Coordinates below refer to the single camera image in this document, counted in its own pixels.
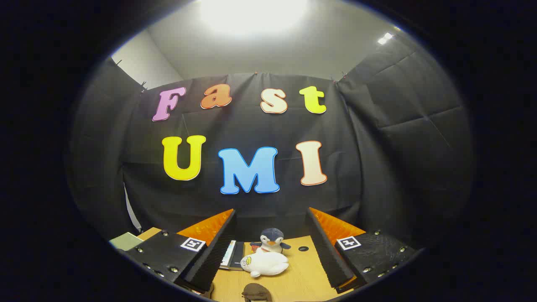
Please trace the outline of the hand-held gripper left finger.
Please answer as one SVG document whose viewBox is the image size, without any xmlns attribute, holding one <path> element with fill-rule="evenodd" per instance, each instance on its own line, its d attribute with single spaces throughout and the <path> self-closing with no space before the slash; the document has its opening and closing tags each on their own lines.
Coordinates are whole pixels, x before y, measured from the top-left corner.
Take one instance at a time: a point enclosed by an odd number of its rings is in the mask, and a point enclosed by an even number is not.
<svg viewBox="0 0 537 302">
<path fill-rule="evenodd" d="M 210 289 L 237 225 L 229 209 L 180 232 L 161 230 L 125 256 L 157 279 L 198 292 Z"/>
</svg>

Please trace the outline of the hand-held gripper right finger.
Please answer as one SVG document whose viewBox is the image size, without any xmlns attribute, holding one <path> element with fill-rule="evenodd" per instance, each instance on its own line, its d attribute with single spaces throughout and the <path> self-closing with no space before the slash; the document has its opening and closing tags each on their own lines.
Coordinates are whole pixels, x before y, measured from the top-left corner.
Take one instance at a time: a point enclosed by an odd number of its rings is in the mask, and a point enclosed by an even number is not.
<svg viewBox="0 0 537 302">
<path fill-rule="evenodd" d="M 308 228 L 328 282 L 339 294 L 383 279 L 418 252 L 388 233 L 366 232 L 314 208 L 308 209 Z"/>
</svg>

